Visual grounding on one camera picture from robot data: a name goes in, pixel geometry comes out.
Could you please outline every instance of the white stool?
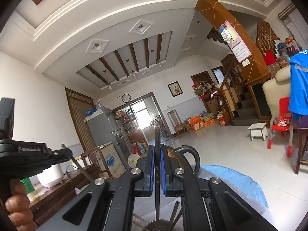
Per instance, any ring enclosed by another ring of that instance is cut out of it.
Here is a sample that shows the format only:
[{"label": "white stool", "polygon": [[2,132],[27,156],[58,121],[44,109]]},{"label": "white stool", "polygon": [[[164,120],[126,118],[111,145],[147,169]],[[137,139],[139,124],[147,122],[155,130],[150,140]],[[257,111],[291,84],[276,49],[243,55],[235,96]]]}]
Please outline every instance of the white stool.
[{"label": "white stool", "polygon": [[268,136],[267,129],[265,127],[266,123],[254,123],[248,129],[250,129],[251,140],[254,139],[255,136],[262,136],[263,141],[265,141],[265,137]]}]

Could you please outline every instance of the green container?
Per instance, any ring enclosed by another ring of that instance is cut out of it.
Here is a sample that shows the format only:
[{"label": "green container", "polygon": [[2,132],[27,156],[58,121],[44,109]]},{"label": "green container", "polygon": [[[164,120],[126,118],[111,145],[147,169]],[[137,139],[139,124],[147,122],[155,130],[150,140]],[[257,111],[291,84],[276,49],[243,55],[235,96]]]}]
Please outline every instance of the green container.
[{"label": "green container", "polygon": [[29,178],[26,178],[26,179],[23,179],[23,180],[20,180],[20,181],[25,185],[26,190],[27,190],[27,194],[34,191],[34,187],[33,187]]}]

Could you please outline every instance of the blue jacket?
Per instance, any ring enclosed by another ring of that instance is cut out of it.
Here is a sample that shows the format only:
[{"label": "blue jacket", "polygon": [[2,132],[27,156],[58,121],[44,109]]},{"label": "blue jacket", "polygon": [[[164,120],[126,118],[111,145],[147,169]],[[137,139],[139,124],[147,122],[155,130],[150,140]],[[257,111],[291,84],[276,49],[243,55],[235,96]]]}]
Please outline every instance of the blue jacket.
[{"label": "blue jacket", "polygon": [[293,119],[299,115],[308,115],[308,49],[292,56],[291,65],[291,93],[289,110],[293,112]]}]

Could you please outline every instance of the child's chair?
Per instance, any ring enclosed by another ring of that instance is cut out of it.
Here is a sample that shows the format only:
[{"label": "child's chair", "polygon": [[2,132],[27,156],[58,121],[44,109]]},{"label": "child's chair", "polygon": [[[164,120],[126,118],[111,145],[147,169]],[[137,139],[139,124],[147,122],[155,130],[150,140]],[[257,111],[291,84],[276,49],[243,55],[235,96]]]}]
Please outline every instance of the child's chair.
[{"label": "child's chair", "polygon": [[289,138],[289,146],[287,151],[287,157],[291,156],[292,153],[292,140],[293,140],[293,121],[292,121],[292,113],[288,110],[289,108],[290,97],[280,98],[279,100],[279,117],[273,116],[270,120],[270,129],[269,129],[269,142],[267,144],[267,148],[270,149],[272,147],[272,136],[273,130],[279,131],[282,136],[284,136],[284,132],[290,131]]}]

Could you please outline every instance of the picture frame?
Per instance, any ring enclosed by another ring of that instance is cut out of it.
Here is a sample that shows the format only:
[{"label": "picture frame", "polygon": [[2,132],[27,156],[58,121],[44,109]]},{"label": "picture frame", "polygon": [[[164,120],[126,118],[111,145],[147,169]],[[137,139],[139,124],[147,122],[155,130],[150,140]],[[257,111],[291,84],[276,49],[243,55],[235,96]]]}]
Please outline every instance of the picture frame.
[{"label": "picture frame", "polygon": [[177,81],[168,84],[168,88],[173,97],[183,94],[183,91]]}]

